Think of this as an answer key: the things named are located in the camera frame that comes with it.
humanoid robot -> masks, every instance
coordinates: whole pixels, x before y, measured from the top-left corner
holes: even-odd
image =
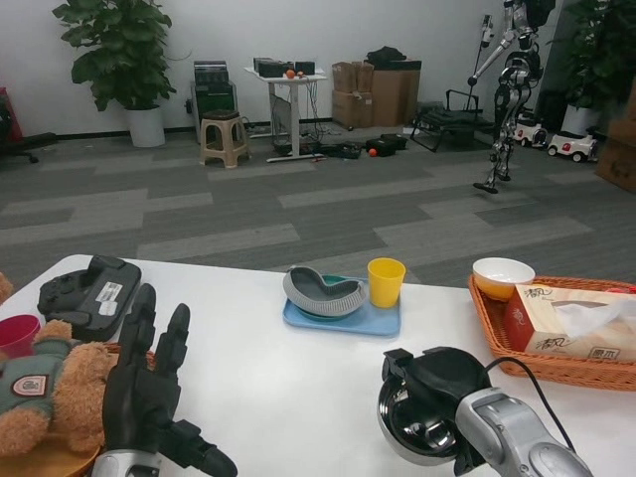
[[[537,30],[548,20],[555,0],[505,0],[505,30],[499,47],[488,57],[481,68],[468,79],[472,87],[510,46],[519,40],[518,52],[508,56],[499,76],[499,87],[495,92],[494,143],[490,152],[493,163],[488,178],[473,186],[490,194],[497,194],[496,182],[510,181],[508,163],[515,148],[517,115],[544,74],[537,45]]]

black gamepad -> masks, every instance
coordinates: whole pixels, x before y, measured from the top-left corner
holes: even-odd
[[[40,288],[38,310],[47,321],[73,325],[73,337],[108,341],[117,331],[141,270],[119,258],[96,255],[88,269],[58,276]]]

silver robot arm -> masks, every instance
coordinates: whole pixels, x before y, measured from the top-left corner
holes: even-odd
[[[477,79],[483,75],[483,73],[488,70],[488,68],[495,63],[495,61],[501,57],[502,53],[504,53],[510,46],[513,44],[515,39],[517,38],[517,32],[515,31],[514,25],[514,17],[515,17],[515,2],[513,0],[507,0],[504,2],[504,36],[499,43],[497,49],[486,59],[484,64],[481,66],[475,75],[468,79],[468,84],[474,86],[477,84]]]
[[[527,404],[498,388],[465,397],[455,419],[462,435],[502,477],[593,477]]]

white desk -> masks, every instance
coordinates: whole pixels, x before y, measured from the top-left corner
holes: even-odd
[[[39,315],[40,286],[84,268],[65,258],[0,306],[0,319]],[[405,285],[402,329],[386,339],[293,328],[282,321],[282,274],[130,260],[157,290],[157,339],[175,307],[192,310],[177,418],[232,458],[242,477],[452,477],[452,465],[422,468],[393,453],[376,421],[383,352],[440,345],[492,356],[467,290]],[[531,405],[559,435],[527,379],[499,370],[495,386]],[[636,395],[542,382],[556,414],[595,477],[634,474]],[[201,476],[164,460],[161,477]],[[496,476],[488,466],[469,474]]]
[[[276,97],[276,85],[285,84],[289,86],[289,106],[291,118],[289,121],[290,130],[287,131],[291,137],[291,155],[282,157],[272,157],[267,159],[267,162],[281,162],[281,161],[295,161],[298,159],[310,159],[314,157],[320,157],[320,154],[300,154],[300,109],[298,106],[298,87],[300,85],[307,85],[312,82],[326,80],[324,71],[317,69],[316,75],[307,75],[303,78],[289,79],[288,77],[280,78],[263,78],[252,67],[245,68],[245,71],[251,73],[259,80],[267,83],[269,88],[269,110],[272,114],[275,114],[275,104],[278,100],[284,100]]]

plastic stool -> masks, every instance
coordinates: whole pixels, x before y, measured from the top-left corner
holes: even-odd
[[[208,143],[208,128],[215,126],[218,133],[215,142]],[[233,129],[237,129],[238,143],[234,141]],[[206,112],[201,121],[201,164],[204,166],[209,158],[223,160],[226,169],[233,169],[239,164],[239,156],[247,154],[247,133],[238,111],[216,110]]]

